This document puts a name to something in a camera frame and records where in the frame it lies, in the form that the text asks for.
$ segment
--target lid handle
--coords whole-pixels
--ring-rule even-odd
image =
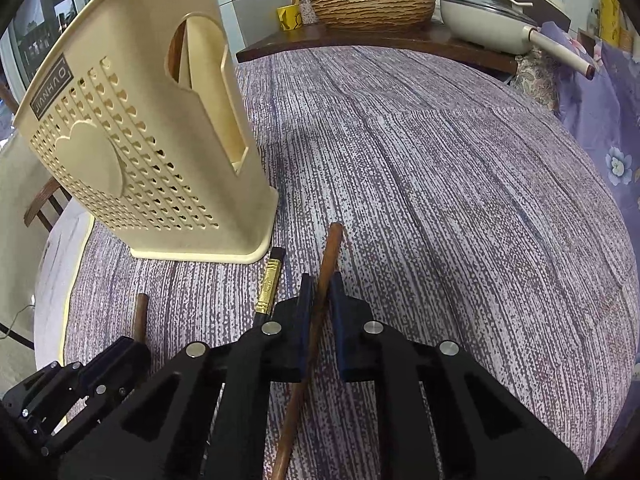
[[[523,7],[533,7],[532,2],[517,2],[516,0],[509,0],[511,3],[511,7],[513,10],[517,10],[518,12],[522,12]]]

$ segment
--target wooden chair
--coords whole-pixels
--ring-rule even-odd
[[[29,227],[33,219],[36,216],[42,222],[42,225],[46,228],[47,231],[51,232],[53,229],[52,223],[44,216],[44,213],[41,211],[42,206],[45,205],[47,201],[53,206],[53,209],[56,210],[56,213],[62,215],[63,208],[60,205],[60,202],[53,196],[53,194],[60,190],[65,195],[67,200],[71,200],[71,195],[69,192],[63,188],[60,183],[55,179],[55,177],[51,177],[49,181],[44,185],[44,187],[40,190],[40,192],[36,195],[36,198],[33,199],[31,205],[27,209],[27,212],[24,214],[24,224]]]

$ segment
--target wooden shelf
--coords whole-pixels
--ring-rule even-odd
[[[241,50],[236,57],[238,62],[242,63],[284,50],[338,45],[405,48],[509,74],[515,74],[518,70],[518,63],[514,56],[456,40],[452,38],[445,25],[437,22],[401,32],[362,32],[329,28],[321,24],[305,25],[294,30],[271,34],[264,40]]]

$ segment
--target round table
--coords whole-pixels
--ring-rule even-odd
[[[458,341],[587,467],[626,396],[638,277],[615,203],[559,121],[482,73],[405,50],[282,52],[242,64],[239,81],[280,194],[278,299],[317,275],[328,225],[342,222],[348,294],[409,339]],[[137,292],[150,298],[154,369],[193,340],[235,341],[263,271],[136,260],[96,222],[65,361],[130,335]],[[267,469],[287,392],[271,389]],[[372,384],[338,380],[327,326],[289,478],[376,478],[376,448]]]

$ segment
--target silver screw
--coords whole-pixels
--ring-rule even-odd
[[[196,341],[195,343],[191,343],[187,346],[187,355],[189,357],[200,357],[207,351],[207,347],[204,346],[204,343]]]
[[[265,335],[276,335],[280,333],[282,326],[277,321],[267,321],[262,326],[262,333]]]
[[[443,341],[439,348],[444,355],[456,355],[460,351],[460,347],[453,341]]]
[[[367,334],[379,334],[385,329],[385,326],[379,321],[367,321],[364,324],[364,331]]]

